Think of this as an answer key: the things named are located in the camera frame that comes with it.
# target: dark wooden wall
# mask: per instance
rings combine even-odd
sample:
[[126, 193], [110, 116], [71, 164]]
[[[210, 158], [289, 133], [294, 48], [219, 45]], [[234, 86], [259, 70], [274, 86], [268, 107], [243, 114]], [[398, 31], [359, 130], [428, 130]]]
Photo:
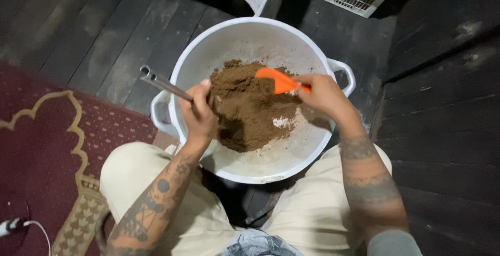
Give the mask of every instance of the dark wooden wall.
[[[491, 2], [411, 0], [398, 17], [372, 137], [426, 256], [500, 255], [500, 11]], [[464, 23], [477, 28], [459, 37]]]

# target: forearm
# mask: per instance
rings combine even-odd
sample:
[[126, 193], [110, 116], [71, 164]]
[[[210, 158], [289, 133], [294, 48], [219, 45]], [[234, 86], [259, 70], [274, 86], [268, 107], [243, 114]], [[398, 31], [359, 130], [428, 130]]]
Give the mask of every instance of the forearm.
[[359, 114], [348, 115], [339, 127], [347, 200], [367, 239], [389, 228], [408, 231], [403, 200]]
[[186, 143], [112, 230], [107, 255], [149, 255], [153, 251], [177, 213], [203, 150]]

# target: white cable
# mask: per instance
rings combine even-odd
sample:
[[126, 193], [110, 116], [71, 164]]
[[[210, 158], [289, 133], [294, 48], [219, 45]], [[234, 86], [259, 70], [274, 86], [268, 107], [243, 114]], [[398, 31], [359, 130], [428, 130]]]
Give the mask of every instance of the white cable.
[[38, 222], [38, 221], [26, 221], [24, 223], [22, 223], [23, 226], [27, 227], [31, 224], [35, 224], [37, 225], [38, 227], [41, 228], [41, 230], [43, 231], [43, 233], [45, 234], [45, 237], [47, 238], [47, 244], [48, 244], [48, 256], [52, 256], [52, 253], [51, 253], [51, 241], [48, 240], [48, 235], [47, 235], [47, 232], [45, 231], [45, 229], [42, 227], [42, 225]]

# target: beige pants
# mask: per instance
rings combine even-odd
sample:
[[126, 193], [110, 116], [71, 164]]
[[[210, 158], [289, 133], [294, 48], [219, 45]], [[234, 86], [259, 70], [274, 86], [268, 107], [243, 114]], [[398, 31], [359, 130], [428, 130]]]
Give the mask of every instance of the beige pants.
[[[376, 146], [391, 172], [387, 155]], [[125, 144], [114, 150], [101, 172], [101, 192], [116, 222], [170, 162], [156, 146]], [[304, 255], [349, 255], [361, 242], [343, 188], [339, 146], [328, 150], [305, 177], [279, 198], [261, 228]], [[239, 232], [229, 224], [221, 201], [193, 175], [171, 229], [156, 255], [217, 255]]]

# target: orange spatula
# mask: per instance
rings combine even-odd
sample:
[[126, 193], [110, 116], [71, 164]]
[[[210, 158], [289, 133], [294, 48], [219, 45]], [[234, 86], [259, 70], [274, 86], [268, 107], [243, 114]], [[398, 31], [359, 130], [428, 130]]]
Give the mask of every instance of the orange spatula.
[[286, 74], [283, 74], [275, 68], [260, 68], [255, 74], [256, 78], [274, 79], [274, 93], [281, 94], [297, 89], [302, 86], [307, 92], [311, 93], [311, 89], [304, 85], [299, 85], [295, 80], [292, 80]]

